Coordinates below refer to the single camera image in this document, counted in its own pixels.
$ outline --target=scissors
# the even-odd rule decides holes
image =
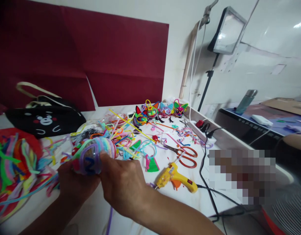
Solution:
[[[171,146],[168,146],[168,145],[164,145],[164,146],[165,146],[167,149],[170,149],[170,150],[172,150],[173,152],[175,152],[175,153],[177,154],[177,158],[179,158],[179,157],[181,156],[181,154],[184,152],[183,158],[185,158],[185,159],[191,161],[191,162],[194,164],[194,165],[192,165],[192,166],[188,166],[188,165],[185,165],[185,164],[180,160],[180,163],[181,163],[183,166],[185,166],[185,167],[187,167],[187,168],[195,168],[195,167],[197,167],[197,163],[196,163],[193,159],[191,159],[191,158],[185,156],[185,154],[186,154],[186,155],[189,155],[190,157],[197,157],[197,156],[198,156],[198,155],[197,155],[197,152],[196,152],[194,149],[192,149],[192,148],[190,148],[190,147],[188,147],[188,146],[182,146],[180,149],[175,149],[175,148],[173,148],[173,147],[171,147]],[[188,153],[188,152],[187,152],[186,150],[184,150],[184,149],[189,149],[189,150],[193,151],[194,155]]]

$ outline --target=red switch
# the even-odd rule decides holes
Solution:
[[[195,126],[197,126],[198,129],[200,129],[203,126],[204,122],[202,120],[199,120]]]

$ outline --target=hand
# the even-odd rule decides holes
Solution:
[[[115,160],[105,151],[100,152],[100,160],[105,200],[121,215],[139,220],[151,206],[155,192],[145,183],[140,162]]]
[[[58,169],[60,182],[60,197],[68,198],[83,204],[100,183],[98,175],[87,176],[77,174],[72,170],[72,161],[61,165]]]

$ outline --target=pipe cleaner animal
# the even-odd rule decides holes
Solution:
[[[184,112],[186,111],[186,108],[188,105],[189,105],[188,103],[180,105],[179,99],[176,99],[174,101],[174,107],[173,107],[173,110],[171,113],[174,116],[181,118],[183,116]]]
[[[136,114],[133,118],[133,123],[136,127],[143,126],[147,123],[147,111],[141,112],[140,108],[136,106]]]
[[[145,108],[145,110],[147,111],[147,117],[150,119],[156,118],[158,116],[158,106],[159,106],[159,101],[154,103],[153,106],[151,106],[151,103],[149,101],[149,105],[147,105],[147,101],[146,100],[146,105],[142,105],[142,108]]]
[[[171,103],[168,106],[165,106],[162,102],[160,103],[160,109],[159,109],[159,114],[163,117],[163,118],[167,118],[171,115],[173,109],[173,104]]]

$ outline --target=water bottle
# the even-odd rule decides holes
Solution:
[[[242,115],[257,95],[257,92],[257,90],[248,90],[235,110],[235,113]]]

